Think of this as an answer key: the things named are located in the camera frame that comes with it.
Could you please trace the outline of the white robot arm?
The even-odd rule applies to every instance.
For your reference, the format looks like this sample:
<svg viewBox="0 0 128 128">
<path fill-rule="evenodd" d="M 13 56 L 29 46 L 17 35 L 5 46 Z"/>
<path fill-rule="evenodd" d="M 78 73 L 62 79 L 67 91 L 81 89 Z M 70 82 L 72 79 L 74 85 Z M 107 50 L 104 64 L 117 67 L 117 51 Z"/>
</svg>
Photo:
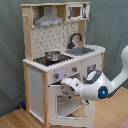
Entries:
<svg viewBox="0 0 128 128">
<path fill-rule="evenodd" d="M 97 101 L 112 97 L 119 87 L 128 80 L 128 45 L 122 50 L 121 59 L 123 68 L 112 81 L 100 70 L 94 70 L 88 74 L 85 84 L 77 78 L 65 78 L 61 84 L 73 99 L 79 97 L 83 101 Z"/>
</svg>

